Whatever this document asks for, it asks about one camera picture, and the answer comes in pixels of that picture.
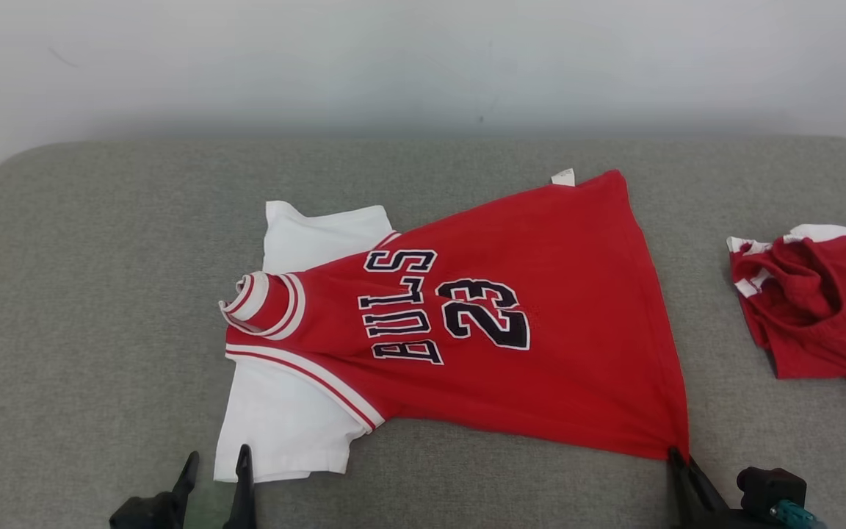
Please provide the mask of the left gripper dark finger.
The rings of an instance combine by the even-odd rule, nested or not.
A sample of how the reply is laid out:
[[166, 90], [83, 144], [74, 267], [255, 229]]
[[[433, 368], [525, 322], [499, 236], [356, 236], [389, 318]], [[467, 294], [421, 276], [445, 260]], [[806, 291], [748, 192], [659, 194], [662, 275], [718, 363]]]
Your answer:
[[233, 495], [231, 515], [223, 529], [256, 529], [256, 499], [252, 451], [242, 445], [236, 465], [237, 486]]
[[178, 479], [172, 489], [175, 509], [186, 509], [189, 495], [197, 484], [198, 467], [200, 464], [200, 453], [192, 451], [186, 458], [184, 468], [179, 473]]

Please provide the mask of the grey fabric sofa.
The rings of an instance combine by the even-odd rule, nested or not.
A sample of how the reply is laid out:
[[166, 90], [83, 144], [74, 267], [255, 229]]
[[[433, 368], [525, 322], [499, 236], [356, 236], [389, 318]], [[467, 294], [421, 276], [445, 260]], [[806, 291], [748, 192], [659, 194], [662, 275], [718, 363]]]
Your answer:
[[684, 368], [696, 460], [730, 503], [748, 466], [808, 482], [846, 529], [846, 381], [778, 381], [728, 282], [727, 237], [846, 226], [846, 140], [77, 142], [0, 165], [0, 529], [107, 529], [201, 454], [187, 527], [221, 529], [212, 480], [233, 365], [216, 307], [262, 259], [263, 204], [383, 205], [405, 231], [617, 168]]

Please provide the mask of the red shorts white stripe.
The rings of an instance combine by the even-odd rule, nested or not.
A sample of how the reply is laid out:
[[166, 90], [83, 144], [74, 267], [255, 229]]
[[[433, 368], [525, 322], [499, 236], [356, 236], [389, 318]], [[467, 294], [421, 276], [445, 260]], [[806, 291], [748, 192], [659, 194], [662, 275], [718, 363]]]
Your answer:
[[731, 280], [779, 379], [846, 379], [846, 226], [803, 224], [771, 243], [726, 239]]

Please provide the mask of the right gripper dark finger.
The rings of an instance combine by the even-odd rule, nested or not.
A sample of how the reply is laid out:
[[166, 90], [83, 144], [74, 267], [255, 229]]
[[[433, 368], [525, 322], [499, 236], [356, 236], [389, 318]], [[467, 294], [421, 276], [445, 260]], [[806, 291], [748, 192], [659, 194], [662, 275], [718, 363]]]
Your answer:
[[686, 462], [686, 529], [729, 528], [729, 505], [698, 462]]
[[685, 456], [677, 447], [668, 450], [668, 462], [677, 505], [678, 525], [674, 529], [695, 529], [704, 517], [704, 505], [696, 486], [695, 460]]

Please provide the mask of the red white Bulls 23 jersey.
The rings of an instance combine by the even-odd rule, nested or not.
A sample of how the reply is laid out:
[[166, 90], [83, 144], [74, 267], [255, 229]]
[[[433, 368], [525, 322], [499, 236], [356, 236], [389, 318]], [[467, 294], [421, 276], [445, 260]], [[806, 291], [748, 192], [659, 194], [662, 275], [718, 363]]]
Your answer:
[[612, 170], [397, 232], [370, 206], [266, 204], [261, 268], [220, 304], [236, 369], [214, 478], [343, 473], [400, 418], [662, 460], [687, 455], [684, 376], [626, 181]]

